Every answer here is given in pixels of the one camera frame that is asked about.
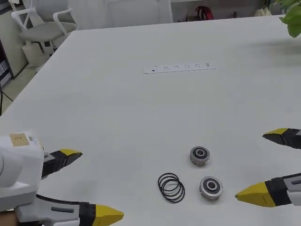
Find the white chair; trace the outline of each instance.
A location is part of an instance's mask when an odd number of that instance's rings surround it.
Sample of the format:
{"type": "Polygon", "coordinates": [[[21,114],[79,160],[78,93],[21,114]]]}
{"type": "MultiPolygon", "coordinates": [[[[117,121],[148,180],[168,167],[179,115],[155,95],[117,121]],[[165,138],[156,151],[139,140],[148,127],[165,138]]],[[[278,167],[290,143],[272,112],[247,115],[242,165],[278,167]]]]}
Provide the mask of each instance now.
{"type": "Polygon", "coordinates": [[[108,27],[173,22],[170,0],[104,0],[108,27]]]}
{"type": "Polygon", "coordinates": [[[49,42],[56,49],[56,40],[61,44],[72,31],[78,29],[71,13],[68,0],[31,0],[29,8],[12,12],[11,16],[20,25],[20,37],[25,41],[49,42]],[[24,23],[20,17],[22,14],[27,14],[24,23]],[[37,14],[43,23],[27,29],[31,14],[37,14]]]}

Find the bearing inner ring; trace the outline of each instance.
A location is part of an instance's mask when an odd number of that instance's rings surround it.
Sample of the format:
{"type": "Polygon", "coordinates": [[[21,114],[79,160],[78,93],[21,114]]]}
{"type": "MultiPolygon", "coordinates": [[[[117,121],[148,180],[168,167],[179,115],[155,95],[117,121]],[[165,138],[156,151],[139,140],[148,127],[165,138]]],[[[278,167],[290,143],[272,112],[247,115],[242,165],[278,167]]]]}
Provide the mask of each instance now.
{"type": "Polygon", "coordinates": [[[198,156],[198,157],[204,157],[205,156],[205,152],[204,152],[204,150],[203,149],[197,149],[196,150],[196,156],[198,156]]]}
{"type": "Polygon", "coordinates": [[[217,183],[213,180],[209,180],[206,183],[206,187],[210,191],[215,191],[217,189],[217,183]]]}

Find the white cabinet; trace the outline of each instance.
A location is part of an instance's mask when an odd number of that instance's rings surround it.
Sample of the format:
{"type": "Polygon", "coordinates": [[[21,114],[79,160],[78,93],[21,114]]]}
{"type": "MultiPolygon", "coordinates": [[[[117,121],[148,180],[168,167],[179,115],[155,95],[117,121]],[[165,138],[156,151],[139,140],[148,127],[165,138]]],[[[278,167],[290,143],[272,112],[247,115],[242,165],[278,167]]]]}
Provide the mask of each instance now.
{"type": "Polygon", "coordinates": [[[104,0],[109,27],[172,23],[170,0],[104,0]]]}

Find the tiled floor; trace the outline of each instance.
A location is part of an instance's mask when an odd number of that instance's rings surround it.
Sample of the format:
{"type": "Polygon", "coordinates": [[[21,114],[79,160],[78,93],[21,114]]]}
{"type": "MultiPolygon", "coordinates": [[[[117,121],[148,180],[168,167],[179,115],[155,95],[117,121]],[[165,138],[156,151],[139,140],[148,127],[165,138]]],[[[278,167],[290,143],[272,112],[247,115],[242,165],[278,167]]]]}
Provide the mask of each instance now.
{"type": "MultiPolygon", "coordinates": [[[[25,88],[30,80],[35,76],[36,70],[25,68],[15,80],[9,81],[4,87],[3,92],[11,99],[15,99],[19,93],[25,88]]],[[[3,112],[10,106],[12,102],[4,96],[3,98],[3,112]]]]}

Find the wall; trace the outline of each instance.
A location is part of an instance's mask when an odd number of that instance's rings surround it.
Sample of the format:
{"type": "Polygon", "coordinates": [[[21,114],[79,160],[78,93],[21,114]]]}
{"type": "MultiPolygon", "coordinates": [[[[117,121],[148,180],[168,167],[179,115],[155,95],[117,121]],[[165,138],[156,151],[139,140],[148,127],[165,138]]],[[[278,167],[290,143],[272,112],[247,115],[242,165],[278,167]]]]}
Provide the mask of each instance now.
{"type": "Polygon", "coordinates": [[[11,18],[11,13],[12,10],[0,15],[0,39],[13,74],[16,75],[27,65],[27,60],[21,49],[24,41],[18,37],[21,29],[11,18]]]}

